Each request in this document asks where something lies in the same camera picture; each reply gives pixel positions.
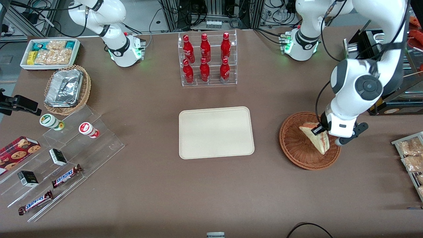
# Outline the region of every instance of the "wicker basket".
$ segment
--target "wicker basket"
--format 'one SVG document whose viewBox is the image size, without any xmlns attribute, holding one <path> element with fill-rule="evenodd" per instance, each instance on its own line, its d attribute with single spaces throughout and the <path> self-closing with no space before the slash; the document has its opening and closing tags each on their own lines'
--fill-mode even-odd
<svg viewBox="0 0 423 238">
<path fill-rule="evenodd" d="M 80 92 L 79 99 L 78 99 L 78 101 L 79 101 L 78 105 L 76 105 L 73 108 L 54 108 L 54 107 L 47 106 L 44 103 L 44 106 L 46 107 L 47 111 L 49 111 L 51 113 L 67 116 L 67 115 L 71 114 L 72 112 L 79 110 L 81 107 L 83 107 L 87 103 L 88 97 L 90 96 L 90 89 L 91 89 L 90 76 L 88 75 L 88 73 L 85 71 L 84 68 L 82 68 L 81 66 L 78 66 L 78 65 L 73 65 L 71 67 L 59 69 L 59 71 L 66 71 L 66 70 L 71 70 L 71 69 L 77 69 L 77 70 L 80 70 L 84 73 L 84 78 L 82 79 L 82 85 L 81 85 L 81 92 Z M 47 96 L 47 92 L 49 91 L 52 79 L 53 79 L 53 75 L 50 77 L 50 80 L 47 83 L 47 87 L 44 91 L 45 97 Z"/>
<path fill-rule="evenodd" d="M 330 148 L 322 155 L 299 129 L 306 122 L 317 122 L 315 113 L 298 112 L 290 115 L 279 131 L 279 142 L 285 155 L 304 169 L 325 169 L 335 163 L 341 148 L 335 144 L 336 137 L 329 136 Z"/>
</svg>

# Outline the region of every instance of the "acrylic bottle rack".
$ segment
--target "acrylic bottle rack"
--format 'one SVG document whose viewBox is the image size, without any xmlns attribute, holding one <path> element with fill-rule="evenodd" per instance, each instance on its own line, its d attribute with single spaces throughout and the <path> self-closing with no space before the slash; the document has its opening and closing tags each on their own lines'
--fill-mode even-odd
<svg viewBox="0 0 423 238">
<path fill-rule="evenodd" d="M 222 59 L 220 56 L 220 45 L 223 40 L 223 33 L 229 33 L 229 41 L 231 42 L 231 55 L 228 59 L 228 65 L 231 68 L 229 71 L 229 82 L 228 83 L 221 83 L 220 82 L 220 66 L 222 65 Z M 237 65 L 238 65 L 238 54 L 237 54 L 237 38 L 236 38 L 236 30 L 217 30 L 217 31 L 207 31 L 207 38 L 210 42 L 211 48 L 211 61 L 208 63 L 210 66 L 210 81 L 205 83 L 201 80 L 200 75 L 200 59 L 201 59 L 201 33 L 200 32 L 189 32 L 189 33 L 180 33 L 178 35 L 178 53 L 179 53 L 179 67 L 181 68 L 181 81 L 182 86 L 225 86 L 225 85 L 233 85 L 237 84 L 238 82 L 238 72 L 237 72 Z M 195 62 L 191 64 L 192 69 L 194 70 L 194 83 L 187 84 L 184 72 L 182 71 L 183 63 L 182 61 L 185 59 L 184 55 L 184 41 L 182 37 L 184 35 L 188 35 L 190 37 L 190 42 L 194 47 L 194 56 Z"/>
<path fill-rule="evenodd" d="M 87 105 L 67 116 L 63 122 L 64 129 L 60 131 L 50 129 L 38 139 L 41 149 L 37 153 L 0 177 L 1 199 L 7 202 L 9 209 L 16 211 L 16 216 L 19 216 L 19 207 L 43 196 L 49 190 L 52 191 L 53 200 L 21 216 L 28 222 L 41 218 L 124 147 L 119 138 L 106 127 L 100 115 Z M 91 123 L 100 131 L 100 135 L 97 138 L 90 138 L 79 133 L 78 127 L 83 122 Z M 49 155 L 49 150 L 52 148 L 62 151 L 67 160 L 66 165 L 59 166 L 53 163 Z M 53 188 L 51 182 L 77 164 L 80 164 L 83 170 L 57 188 Z M 33 188 L 22 186 L 17 175 L 21 170 L 34 172 L 39 184 Z"/>
</svg>

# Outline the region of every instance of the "red bottle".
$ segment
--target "red bottle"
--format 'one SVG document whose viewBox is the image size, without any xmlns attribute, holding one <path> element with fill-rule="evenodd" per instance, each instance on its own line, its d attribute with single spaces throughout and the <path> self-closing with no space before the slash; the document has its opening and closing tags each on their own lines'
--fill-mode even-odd
<svg viewBox="0 0 423 238">
<path fill-rule="evenodd" d="M 231 68 L 228 65 L 228 58 L 222 60 L 222 65 L 220 66 L 220 81 L 222 83 L 229 82 L 229 70 Z"/>
<path fill-rule="evenodd" d="M 223 33 L 223 41 L 220 45 L 221 58 L 229 58 L 231 55 L 231 42 L 229 41 L 229 33 Z"/>
<path fill-rule="evenodd" d="M 187 84 L 193 84 L 194 71 L 192 70 L 192 67 L 190 66 L 190 62 L 187 59 L 184 59 L 182 62 L 184 63 L 184 67 L 182 68 L 182 71 L 184 72 L 185 80 L 187 81 Z"/>
<path fill-rule="evenodd" d="M 184 39 L 185 58 L 188 59 L 191 64 L 193 64 L 195 62 L 194 47 L 192 47 L 192 44 L 190 42 L 190 38 L 188 35 L 184 35 L 182 38 Z"/>
<path fill-rule="evenodd" d="M 205 57 L 201 58 L 200 72 L 201 80 L 207 83 L 210 80 L 210 67 Z"/>
<path fill-rule="evenodd" d="M 203 33 L 201 34 L 201 57 L 206 58 L 207 62 L 210 62 L 212 60 L 212 53 L 210 50 L 210 43 L 207 40 L 207 34 Z"/>
</svg>

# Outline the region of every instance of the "bread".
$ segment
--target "bread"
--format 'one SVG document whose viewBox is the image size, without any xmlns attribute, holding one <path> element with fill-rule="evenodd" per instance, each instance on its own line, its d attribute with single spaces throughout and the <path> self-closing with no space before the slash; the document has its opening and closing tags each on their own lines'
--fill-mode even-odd
<svg viewBox="0 0 423 238">
<path fill-rule="evenodd" d="M 329 150 L 329 137 L 327 136 L 327 131 L 315 136 L 311 130 L 317 127 L 317 125 L 318 123 L 306 122 L 299 129 L 310 139 L 314 147 L 324 155 Z"/>
</svg>

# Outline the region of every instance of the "white box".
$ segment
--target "white box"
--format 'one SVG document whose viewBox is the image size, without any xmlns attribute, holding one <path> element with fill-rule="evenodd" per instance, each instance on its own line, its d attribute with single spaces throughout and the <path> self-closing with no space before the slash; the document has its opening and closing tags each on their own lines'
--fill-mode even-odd
<svg viewBox="0 0 423 238">
<path fill-rule="evenodd" d="M 33 45 L 35 42 L 41 42 L 41 41 L 68 41 L 68 42 L 75 42 L 74 48 L 72 50 L 71 59 L 69 60 L 69 64 L 56 64 L 56 65 L 29 65 L 27 64 L 27 59 L 29 52 L 32 50 Z M 46 70 L 46 69 L 62 69 L 65 67 L 69 67 L 74 65 L 75 59 L 78 54 L 80 42 L 77 39 L 74 38 L 54 38 L 54 39 L 36 39 L 36 40 L 30 40 L 28 42 L 27 48 L 25 50 L 24 56 L 21 60 L 21 67 L 23 69 L 30 69 L 30 70 Z"/>
</svg>

